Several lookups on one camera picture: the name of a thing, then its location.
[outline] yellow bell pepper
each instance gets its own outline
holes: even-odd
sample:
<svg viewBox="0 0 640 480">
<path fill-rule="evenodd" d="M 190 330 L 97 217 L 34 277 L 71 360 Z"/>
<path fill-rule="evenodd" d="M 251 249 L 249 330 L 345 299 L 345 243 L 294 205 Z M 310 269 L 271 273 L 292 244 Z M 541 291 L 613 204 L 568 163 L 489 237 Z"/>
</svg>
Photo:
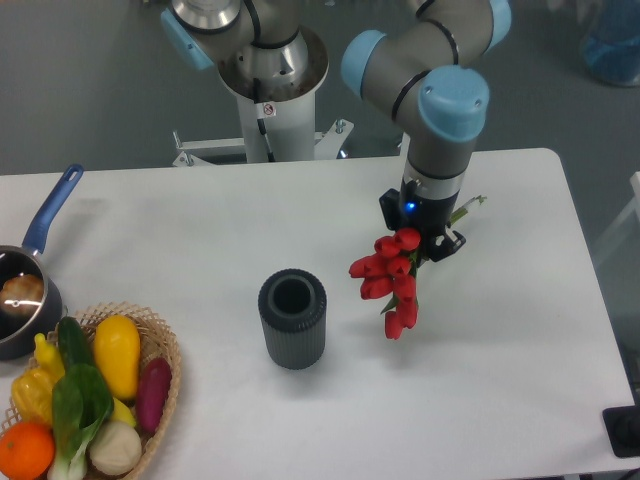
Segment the yellow bell pepper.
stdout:
<svg viewBox="0 0 640 480">
<path fill-rule="evenodd" d="M 47 339 L 42 333 L 37 334 L 33 339 L 36 343 L 34 356 L 38 365 L 49 372 L 57 382 L 64 376 L 64 365 L 60 352 L 54 345 L 47 343 Z"/>
<path fill-rule="evenodd" d="M 53 424 L 52 395 L 56 384 L 44 368 L 27 370 L 11 384 L 11 397 L 18 413 L 25 421 Z"/>
</svg>

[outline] blue joint cap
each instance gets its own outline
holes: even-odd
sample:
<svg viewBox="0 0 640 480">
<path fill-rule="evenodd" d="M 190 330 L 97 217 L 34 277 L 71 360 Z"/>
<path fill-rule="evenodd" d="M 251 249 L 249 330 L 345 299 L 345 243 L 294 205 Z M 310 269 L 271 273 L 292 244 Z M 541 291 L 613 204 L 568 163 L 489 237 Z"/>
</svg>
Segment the blue joint cap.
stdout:
<svg viewBox="0 0 640 480">
<path fill-rule="evenodd" d="M 169 41 L 187 65 L 196 70 L 205 70 L 215 65 L 195 40 L 191 38 L 184 27 L 180 25 L 180 22 L 173 16 L 171 10 L 167 8 L 162 12 L 160 21 L 162 22 L 162 28 L 167 34 L 167 37 L 169 37 Z"/>
<path fill-rule="evenodd" d="M 511 7 L 508 0 L 489 0 L 493 11 L 493 35 L 488 50 L 500 43 L 511 28 Z"/>
<path fill-rule="evenodd" d="M 489 86 L 479 73 L 457 65 L 436 68 L 420 86 L 418 109 L 439 137 L 455 143 L 476 138 L 489 104 Z"/>
<path fill-rule="evenodd" d="M 384 37 L 386 34 L 377 30 L 362 32 L 351 41 L 342 57 L 342 65 L 340 66 L 342 80 L 360 98 L 362 98 L 362 81 L 369 58 L 371 58 L 378 42 Z"/>
</svg>

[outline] white table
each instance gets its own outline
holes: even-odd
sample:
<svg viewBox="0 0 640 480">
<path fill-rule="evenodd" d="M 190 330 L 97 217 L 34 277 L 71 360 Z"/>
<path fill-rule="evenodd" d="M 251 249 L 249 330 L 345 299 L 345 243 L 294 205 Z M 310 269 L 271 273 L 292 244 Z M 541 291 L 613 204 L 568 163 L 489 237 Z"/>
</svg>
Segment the white table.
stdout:
<svg viewBox="0 0 640 480">
<path fill-rule="evenodd" d="M 419 272 L 419 324 L 384 338 L 350 263 L 386 234 L 399 158 L 87 172 L 43 261 L 71 311 L 128 300 L 167 319 L 183 388 L 147 478 L 474 480 L 624 470 L 601 411 L 632 403 L 557 156 L 474 155 L 467 245 Z M 18 244 L 57 175 L 0 177 Z M 269 358 L 258 290 L 286 267 L 328 295 L 324 356 Z M 0 398 L 23 361 L 0 364 Z"/>
</svg>

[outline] green stem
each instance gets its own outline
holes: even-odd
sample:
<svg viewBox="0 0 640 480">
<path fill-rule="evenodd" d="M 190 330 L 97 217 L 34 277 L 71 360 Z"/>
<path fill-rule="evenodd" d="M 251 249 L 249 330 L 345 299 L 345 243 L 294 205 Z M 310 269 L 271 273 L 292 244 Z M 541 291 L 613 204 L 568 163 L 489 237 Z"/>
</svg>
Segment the green stem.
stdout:
<svg viewBox="0 0 640 480">
<path fill-rule="evenodd" d="M 478 195 L 477 197 L 473 197 L 467 203 L 458 208 L 455 212 L 451 214 L 451 225 L 456 223 L 458 220 L 467 215 L 470 211 L 473 211 L 475 208 L 479 207 L 484 203 L 487 197 L 483 197 L 482 195 Z"/>
</svg>

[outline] tulip bouquet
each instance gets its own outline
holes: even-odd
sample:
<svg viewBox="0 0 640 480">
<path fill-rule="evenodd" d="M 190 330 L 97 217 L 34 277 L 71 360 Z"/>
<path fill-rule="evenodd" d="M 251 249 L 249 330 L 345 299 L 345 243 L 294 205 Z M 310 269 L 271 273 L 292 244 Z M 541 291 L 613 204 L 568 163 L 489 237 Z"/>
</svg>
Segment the tulip bouquet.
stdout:
<svg viewBox="0 0 640 480">
<path fill-rule="evenodd" d="M 464 217 L 486 197 L 474 197 L 451 215 L 450 223 Z M 360 296 L 363 300 L 392 294 L 384 314 L 387 338 L 397 340 L 405 328 L 411 329 L 418 320 L 416 276 L 421 264 L 422 237 L 415 228 L 401 228 L 394 235 L 380 237 L 373 244 L 375 253 L 356 260 L 349 268 L 351 278 L 363 279 Z"/>
</svg>

